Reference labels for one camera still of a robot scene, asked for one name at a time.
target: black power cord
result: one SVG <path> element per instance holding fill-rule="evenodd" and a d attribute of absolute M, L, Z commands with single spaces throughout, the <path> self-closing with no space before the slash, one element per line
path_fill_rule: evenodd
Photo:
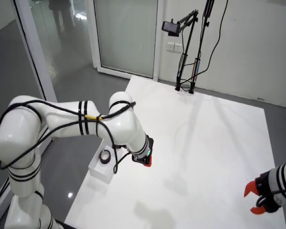
<path fill-rule="evenodd" d="M 216 45 L 214 46 L 214 48 L 213 48 L 213 50 L 212 50 L 212 52 L 211 52 L 211 56 L 210 56 L 210 59 L 209 59 L 208 66 L 207 66 L 207 68 L 206 68 L 204 71 L 199 72 L 197 75 L 200 75 L 200 74 L 202 74 L 202 73 L 205 73 L 205 72 L 209 69 L 209 67 L 210 67 L 210 63 L 211 63 L 211 59 L 212 59 L 213 53 L 214 53 L 214 51 L 215 51 L 215 49 L 216 49 L 216 47 L 218 46 L 219 41 L 220 41 L 220 37 L 221 37 L 221 27 L 222 27 L 223 20 L 224 20 L 224 17 L 225 17 L 225 12 L 226 12 L 226 9 L 227 9 L 227 6 L 228 6 L 228 2 L 229 2 L 229 0 L 227 0 L 227 1 L 226 1 L 226 4 L 225 4 L 225 10 L 224 10 L 224 13 L 223 13 L 223 15 L 222 15 L 222 18 L 221 18 L 221 21 L 220 21 L 220 26 L 219 26 L 218 41 L 217 41 Z M 189 82 L 191 79 L 192 79 L 192 78 L 189 78 L 189 79 L 187 79 L 187 80 L 181 79 L 181 80 L 184 80 L 181 84 L 186 83 L 186 82 Z"/>

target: metal pole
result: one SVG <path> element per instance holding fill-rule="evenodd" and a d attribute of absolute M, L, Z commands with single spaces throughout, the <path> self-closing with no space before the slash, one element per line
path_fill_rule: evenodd
<path fill-rule="evenodd" d="M 195 21 L 198 21 L 197 17 L 195 17 L 195 18 L 193 19 L 192 27 L 191 27 L 191 31 L 190 31 L 190 35 L 189 35 L 189 39 L 187 40 L 187 45 L 186 45 L 185 53 L 183 54 L 181 69 L 180 69 L 180 71 L 179 71 L 178 74 L 177 74 L 176 87 L 175 87 L 175 90 L 176 90 L 176 91 L 180 91 L 180 86 L 181 86 L 180 80 L 181 80 L 181 76 L 182 76 L 182 73 L 183 73 L 183 70 L 184 70 L 184 66 L 185 66 L 185 63 L 186 63 L 187 52 L 188 52 L 188 50 L 189 50 L 189 46 L 190 46 L 190 42 L 191 42 L 191 38 L 192 38 L 192 33 L 193 33 Z"/>

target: white wall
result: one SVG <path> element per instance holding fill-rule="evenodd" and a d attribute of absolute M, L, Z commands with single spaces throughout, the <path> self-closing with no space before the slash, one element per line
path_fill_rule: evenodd
<path fill-rule="evenodd" d="M 0 30 L 15 19 L 10 0 L 0 0 Z"/>
<path fill-rule="evenodd" d="M 201 16 L 206 0 L 167 0 L 164 19 L 177 21 L 199 10 L 187 63 L 197 56 Z M 202 46 L 200 71 L 207 67 L 217 42 L 225 0 L 215 0 Z M 186 44 L 190 28 L 184 31 Z M 160 79 L 176 81 L 180 53 L 168 52 L 167 42 L 181 43 L 179 38 L 163 34 Z M 186 66 L 183 78 L 189 78 Z M 229 0 L 223 22 L 222 37 L 209 70 L 198 76 L 197 87 L 244 98 L 262 99 L 286 107 L 286 0 Z"/>

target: white box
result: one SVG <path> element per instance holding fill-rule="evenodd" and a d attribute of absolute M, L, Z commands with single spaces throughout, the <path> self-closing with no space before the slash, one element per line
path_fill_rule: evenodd
<path fill-rule="evenodd" d="M 99 158 L 100 153 L 104 149 L 107 149 L 111 154 L 110 162 L 106 165 L 102 164 Z M 123 154 L 123 151 L 121 149 L 117 150 L 118 160 L 121 159 L 122 154 Z M 114 150 L 111 147 L 107 146 L 105 141 L 103 140 L 99 148 L 97 149 L 95 155 L 93 156 L 92 161 L 90 162 L 88 166 L 89 173 L 91 176 L 105 182 L 106 184 L 109 184 L 113 176 L 114 165 L 115 165 Z"/>

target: door frame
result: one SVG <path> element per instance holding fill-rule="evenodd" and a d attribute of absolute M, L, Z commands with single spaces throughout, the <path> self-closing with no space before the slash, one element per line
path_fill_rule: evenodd
<path fill-rule="evenodd" d="M 158 5 L 157 5 L 156 40 L 155 40 L 155 49 L 154 49 L 153 77 L 152 77 L 154 81 L 158 81 L 159 79 L 161 41 L 162 41 L 161 28 L 162 28 L 162 22 L 163 22 L 163 17 L 164 17 L 164 1 L 165 0 L 158 0 Z M 96 25 L 94 0 L 84 0 L 84 2 L 85 2 L 86 13 L 87 13 L 88 31 L 89 31 L 89 37 L 90 37 L 90 46 L 91 46 L 92 61 L 93 61 L 94 68 L 97 68 L 97 71 L 101 73 L 106 73 L 106 74 L 130 79 L 135 74 L 121 72 L 118 70 L 114 70 L 114 69 L 110 69 L 110 68 L 106 68 L 102 66 L 101 56 L 100 56 L 99 38 L 98 38 L 97 25 Z"/>
<path fill-rule="evenodd" d="M 47 101 L 57 102 L 48 66 L 42 52 L 41 43 L 31 12 L 29 0 L 10 0 L 10 2 L 15 14 L 15 20 L 19 28 L 25 51 L 33 70 L 37 87 L 41 94 L 41 98 Z M 48 127 L 45 125 L 40 131 L 40 137 L 48 132 Z M 52 138 L 48 137 L 38 146 L 38 150 L 40 151 L 41 155 L 44 153 L 51 141 Z M 13 193 L 10 186 L 8 186 L 0 198 L 0 220 L 9 207 L 12 196 Z"/>

